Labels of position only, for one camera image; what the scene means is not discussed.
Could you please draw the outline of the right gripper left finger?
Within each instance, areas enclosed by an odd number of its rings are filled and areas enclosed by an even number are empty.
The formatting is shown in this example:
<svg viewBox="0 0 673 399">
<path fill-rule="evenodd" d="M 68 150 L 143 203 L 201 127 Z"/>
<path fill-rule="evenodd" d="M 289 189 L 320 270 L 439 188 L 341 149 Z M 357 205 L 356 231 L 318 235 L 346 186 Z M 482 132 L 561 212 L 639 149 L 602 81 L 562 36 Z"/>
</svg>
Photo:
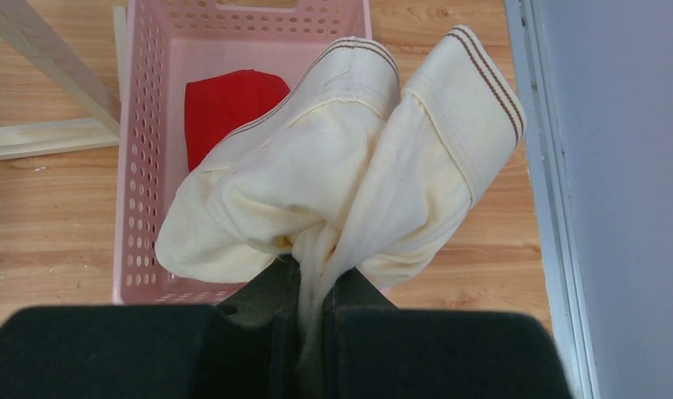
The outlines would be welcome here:
<svg viewBox="0 0 673 399">
<path fill-rule="evenodd" d="M 24 308 L 0 327 L 0 398 L 284 398 L 297 262 L 218 304 Z"/>
</svg>

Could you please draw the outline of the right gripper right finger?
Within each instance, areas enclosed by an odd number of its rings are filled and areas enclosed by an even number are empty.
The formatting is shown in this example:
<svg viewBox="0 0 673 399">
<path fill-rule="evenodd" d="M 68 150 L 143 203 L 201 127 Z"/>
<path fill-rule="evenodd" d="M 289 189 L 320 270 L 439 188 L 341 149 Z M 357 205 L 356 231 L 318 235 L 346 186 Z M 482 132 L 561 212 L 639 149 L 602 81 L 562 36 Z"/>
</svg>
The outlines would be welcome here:
<svg viewBox="0 0 673 399">
<path fill-rule="evenodd" d="M 327 398 L 569 398 L 554 342 L 522 313 L 400 309 L 359 271 L 322 305 Z"/>
</svg>

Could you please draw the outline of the cream underwear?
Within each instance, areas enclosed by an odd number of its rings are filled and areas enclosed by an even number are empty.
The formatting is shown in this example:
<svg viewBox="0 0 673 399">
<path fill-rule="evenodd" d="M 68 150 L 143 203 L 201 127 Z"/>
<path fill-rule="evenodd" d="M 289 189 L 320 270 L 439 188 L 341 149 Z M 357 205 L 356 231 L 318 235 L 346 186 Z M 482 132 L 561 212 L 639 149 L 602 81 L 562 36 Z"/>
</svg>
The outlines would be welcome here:
<svg viewBox="0 0 673 399">
<path fill-rule="evenodd" d="M 179 186 L 155 242 L 182 278 L 242 283 L 299 263 L 306 341 L 346 271 L 389 288 L 425 268 L 523 137 L 514 89 L 467 27 L 407 83 L 379 43 L 331 43 L 275 108 L 216 145 Z"/>
</svg>

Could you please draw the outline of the red underwear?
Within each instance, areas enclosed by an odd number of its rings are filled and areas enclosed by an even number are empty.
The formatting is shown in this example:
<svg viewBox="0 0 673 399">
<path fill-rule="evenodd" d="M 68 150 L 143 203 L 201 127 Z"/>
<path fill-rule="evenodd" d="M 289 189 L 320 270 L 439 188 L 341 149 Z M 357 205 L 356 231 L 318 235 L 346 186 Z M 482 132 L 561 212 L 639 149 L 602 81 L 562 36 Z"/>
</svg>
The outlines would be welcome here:
<svg viewBox="0 0 673 399">
<path fill-rule="evenodd" d="M 253 69 L 186 84 L 184 138 L 194 170 L 229 133 L 272 110 L 290 92 L 280 77 Z"/>
</svg>

